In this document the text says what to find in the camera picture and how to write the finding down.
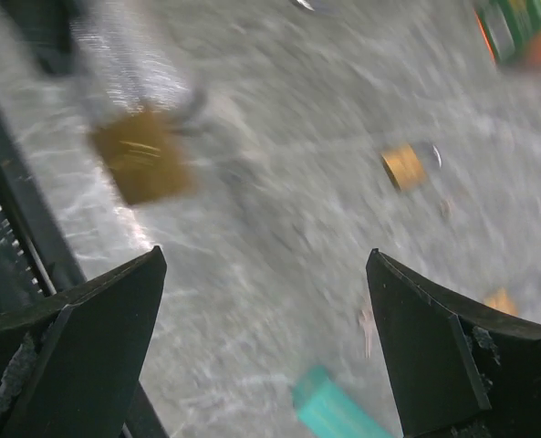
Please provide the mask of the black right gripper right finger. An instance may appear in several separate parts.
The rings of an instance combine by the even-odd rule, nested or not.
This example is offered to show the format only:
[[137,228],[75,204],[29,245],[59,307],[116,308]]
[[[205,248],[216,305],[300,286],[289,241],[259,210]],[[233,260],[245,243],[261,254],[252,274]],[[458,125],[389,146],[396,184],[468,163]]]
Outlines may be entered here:
[[541,325],[374,249],[369,296],[406,437],[541,437]]

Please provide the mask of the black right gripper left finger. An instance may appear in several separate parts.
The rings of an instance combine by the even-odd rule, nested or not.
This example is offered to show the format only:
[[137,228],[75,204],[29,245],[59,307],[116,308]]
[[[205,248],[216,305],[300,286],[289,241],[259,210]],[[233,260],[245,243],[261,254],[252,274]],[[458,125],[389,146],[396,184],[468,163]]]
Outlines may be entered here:
[[0,437],[117,437],[151,341],[166,262],[154,247],[0,314]]

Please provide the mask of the small brass padlock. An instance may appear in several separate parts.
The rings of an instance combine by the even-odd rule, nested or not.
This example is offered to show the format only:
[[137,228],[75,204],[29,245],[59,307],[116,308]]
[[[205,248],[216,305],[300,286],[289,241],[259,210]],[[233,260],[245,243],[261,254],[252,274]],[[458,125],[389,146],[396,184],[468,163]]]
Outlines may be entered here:
[[541,305],[541,272],[520,277],[490,293],[483,303],[514,317],[528,315]]

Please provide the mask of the large brass padlock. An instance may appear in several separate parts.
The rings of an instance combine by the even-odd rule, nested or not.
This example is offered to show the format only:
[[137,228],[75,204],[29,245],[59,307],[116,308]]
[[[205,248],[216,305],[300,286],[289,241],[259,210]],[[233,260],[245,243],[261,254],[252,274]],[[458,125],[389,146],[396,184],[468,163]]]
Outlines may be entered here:
[[165,118],[127,74],[106,89],[112,107],[94,120],[88,138],[128,206],[196,190],[192,171],[170,137]]

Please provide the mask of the small silver key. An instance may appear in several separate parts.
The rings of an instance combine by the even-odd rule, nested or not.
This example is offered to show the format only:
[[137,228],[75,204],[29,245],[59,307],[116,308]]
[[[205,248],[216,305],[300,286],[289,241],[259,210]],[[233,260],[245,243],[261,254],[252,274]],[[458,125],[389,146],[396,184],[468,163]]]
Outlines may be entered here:
[[364,333],[365,357],[369,359],[372,349],[373,332],[376,328],[375,319],[370,303],[365,302],[363,307],[360,309],[358,314],[358,323]]

